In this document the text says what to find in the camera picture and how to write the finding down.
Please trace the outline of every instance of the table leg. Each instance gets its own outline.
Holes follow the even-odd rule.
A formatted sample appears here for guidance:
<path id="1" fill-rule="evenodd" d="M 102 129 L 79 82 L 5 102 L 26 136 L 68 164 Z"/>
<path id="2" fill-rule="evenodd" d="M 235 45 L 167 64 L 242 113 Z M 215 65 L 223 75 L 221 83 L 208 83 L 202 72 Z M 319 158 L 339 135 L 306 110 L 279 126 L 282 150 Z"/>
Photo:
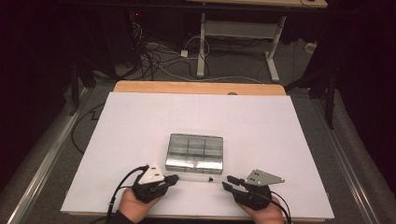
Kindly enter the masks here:
<path id="1" fill-rule="evenodd" d="M 270 71 L 271 79 L 273 80 L 273 82 L 279 82 L 279 76 L 277 75 L 277 71 L 274 63 L 274 54 L 276 51 L 277 43 L 279 42 L 280 35 L 282 34 L 285 20 L 286 17 L 280 18 L 279 24 L 276 28 L 276 33 L 273 39 L 271 51 L 265 51 L 265 59 L 267 61 L 268 69 Z"/>
<path id="2" fill-rule="evenodd" d="M 197 76 L 203 77 L 205 75 L 205 13 L 202 13 L 201 18 L 201 37 L 198 55 Z"/>

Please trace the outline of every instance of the transparent container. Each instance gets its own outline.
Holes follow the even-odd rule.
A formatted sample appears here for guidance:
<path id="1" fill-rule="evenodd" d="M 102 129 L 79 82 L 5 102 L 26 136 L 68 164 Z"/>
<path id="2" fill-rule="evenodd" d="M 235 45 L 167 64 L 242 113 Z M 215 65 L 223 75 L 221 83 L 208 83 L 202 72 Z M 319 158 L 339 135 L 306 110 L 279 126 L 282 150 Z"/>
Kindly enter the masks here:
<path id="1" fill-rule="evenodd" d="M 172 133 L 166 156 L 167 171 L 221 175 L 223 138 L 218 136 Z"/>

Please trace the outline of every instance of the wooden edge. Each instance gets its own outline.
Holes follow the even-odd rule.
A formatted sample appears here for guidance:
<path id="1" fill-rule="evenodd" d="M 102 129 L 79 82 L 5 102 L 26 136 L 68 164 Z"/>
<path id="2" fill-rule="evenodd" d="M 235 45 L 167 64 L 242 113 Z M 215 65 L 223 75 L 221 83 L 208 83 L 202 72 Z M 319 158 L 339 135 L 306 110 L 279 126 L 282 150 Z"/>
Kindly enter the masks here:
<path id="1" fill-rule="evenodd" d="M 328 3 L 325 0 L 188 0 L 196 3 L 219 3 L 219 4 L 238 4 L 269 7 L 313 7 L 326 8 Z"/>
<path id="2" fill-rule="evenodd" d="M 276 84 L 208 82 L 119 81 L 116 84 L 114 91 L 185 94 L 286 95 L 285 89 Z"/>
<path id="3" fill-rule="evenodd" d="M 106 213 L 88 213 L 88 212 L 75 212 L 68 213 L 71 216 L 84 216 L 84 217 L 104 217 Z M 250 221 L 250 217 L 208 217 L 208 216 L 153 216 L 148 215 L 147 218 L 174 218 L 174 219 L 200 219 L 200 220 L 230 220 L 230 221 Z M 314 217 L 296 217 L 291 220 L 292 222 L 324 222 L 325 218 Z"/>

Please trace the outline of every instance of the dark background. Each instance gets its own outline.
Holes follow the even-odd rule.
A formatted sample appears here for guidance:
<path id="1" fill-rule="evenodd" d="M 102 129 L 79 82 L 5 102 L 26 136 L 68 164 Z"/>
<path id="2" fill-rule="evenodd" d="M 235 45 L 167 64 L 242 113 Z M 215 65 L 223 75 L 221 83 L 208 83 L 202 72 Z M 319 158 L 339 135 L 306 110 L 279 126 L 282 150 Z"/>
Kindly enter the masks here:
<path id="1" fill-rule="evenodd" d="M 356 8 L 362 8 L 362 14 L 352 18 L 290 16 L 281 40 L 286 44 L 298 38 L 320 41 L 304 77 L 335 62 L 336 88 L 346 110 L 378 169 L 396 192 L 392 172 L 396 161 L 396 6 L 390 0 L 329 0 L 329 9 Z M 85 18 L 80 15 L 45 0 L 3 1 L 0 5 L 4 86 L 1 127 L 5 146 L 0 150 L 0 189 L 62 109 L 71 62 L 78 60 L 91 69 L 111 74 L 113 63 L 133 60 L 129 58 L 134 51 L 125 10 L 90 10 L 83 14 Z M 141 17 L 148 29 L 175 45 L 183 43 L 189 34 L 198 34 L 199 18 L 199 14 L 169 16 L 167 12 L 145 12 Z M 111 31 L 114 24 L 119 26 L 116 35 Z M 306 85 L 312 87 L 325 81 L 316 78 Z"/>

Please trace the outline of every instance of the hand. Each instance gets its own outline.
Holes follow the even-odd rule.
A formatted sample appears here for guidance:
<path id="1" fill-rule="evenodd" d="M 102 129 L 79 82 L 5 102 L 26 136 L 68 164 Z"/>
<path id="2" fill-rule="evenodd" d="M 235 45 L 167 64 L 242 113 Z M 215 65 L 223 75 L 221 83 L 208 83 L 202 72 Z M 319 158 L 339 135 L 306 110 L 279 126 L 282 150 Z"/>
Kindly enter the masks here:
<path id="1" fill-rule="evenodd" d="M 279 203 L 279 199 L 276 197 L 273 197 L 273 201 Z M 255 224 L 284 224 L 282 210 L 273 203 L 269 203 L 266 208 L 259 211 L 254 211 L 240 203 L 238 205 L 253 217 Z"/>
<path id="2" fill-rule="evenodd" d="M 148 214 L 149 209 L 160 199 L 161 197 L 156 198 L 149 203 L 142 203 L 136 199 L 132 189 L 127 188 L 122 193 L 119 210 L 133 223 L 138 223 Z"/>

